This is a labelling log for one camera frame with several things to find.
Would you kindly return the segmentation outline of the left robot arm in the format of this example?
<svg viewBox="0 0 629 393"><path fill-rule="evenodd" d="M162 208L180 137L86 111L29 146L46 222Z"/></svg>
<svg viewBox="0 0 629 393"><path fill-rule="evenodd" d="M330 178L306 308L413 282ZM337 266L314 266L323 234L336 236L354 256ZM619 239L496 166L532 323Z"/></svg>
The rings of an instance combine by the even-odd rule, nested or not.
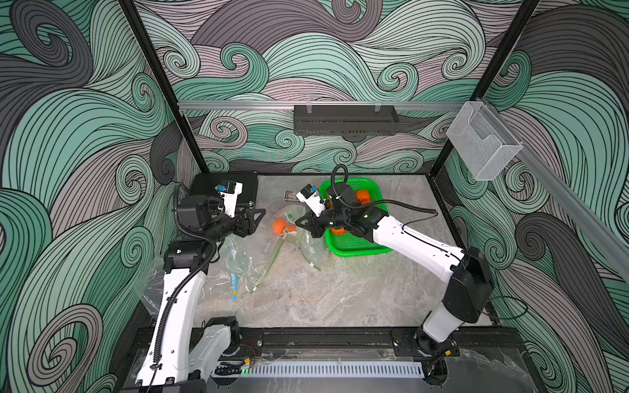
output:
<svg viewBox="0 0 629 393"><path fill-rule="evenodd" d="M147 354L124 392L205 392L219 360L240 346L238 322L224 317L191 343L194 311L211 265L230 235L255 233L265 210L239 203L243 185L218 183L211 195L174 192L175 225L180 238L164 254L162 302Z"/></svg>

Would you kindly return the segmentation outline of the blue-zip clear bag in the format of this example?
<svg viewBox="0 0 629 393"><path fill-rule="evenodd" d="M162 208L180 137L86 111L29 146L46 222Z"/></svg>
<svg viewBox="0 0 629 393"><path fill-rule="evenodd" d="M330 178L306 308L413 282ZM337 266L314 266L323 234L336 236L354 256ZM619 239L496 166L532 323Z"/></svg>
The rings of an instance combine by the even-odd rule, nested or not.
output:
<svg viewBox="0 0 629 393"><path fill-rule="evenodd" d="M243 276L250 270L246 266L244 256L244 240L235 235L229 236L219 250L219 260L209 264L206 273L197 273L194 278L205 280L199 292L198 302L209 301L210 297L220 300L236 301L243 284ZM164 260L162 255L156 256L149 266L141 273L134 291L150 316L157 318L164 291Z"/></svg>

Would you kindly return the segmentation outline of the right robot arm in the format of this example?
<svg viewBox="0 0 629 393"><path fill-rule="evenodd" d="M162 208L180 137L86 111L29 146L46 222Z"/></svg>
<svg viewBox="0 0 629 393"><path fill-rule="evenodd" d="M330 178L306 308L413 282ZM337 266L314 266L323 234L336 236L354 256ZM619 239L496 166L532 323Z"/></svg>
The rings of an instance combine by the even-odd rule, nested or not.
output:
<svg viewBox="0 0 629 393"><path fill-rule="evenodd" d="M296 197L309 211L296 226L312 237L343 229L404 255L443 281L446 292L416 332L415 344L422 355L444 355L455 345L452 333L478 322L490 300L494 283L485 255L478 248L451 246L411 229L383 209L387 200L360 201L348 181L347 175L342 181L332 175L325 193L310 184L299 191Z"/></svg>

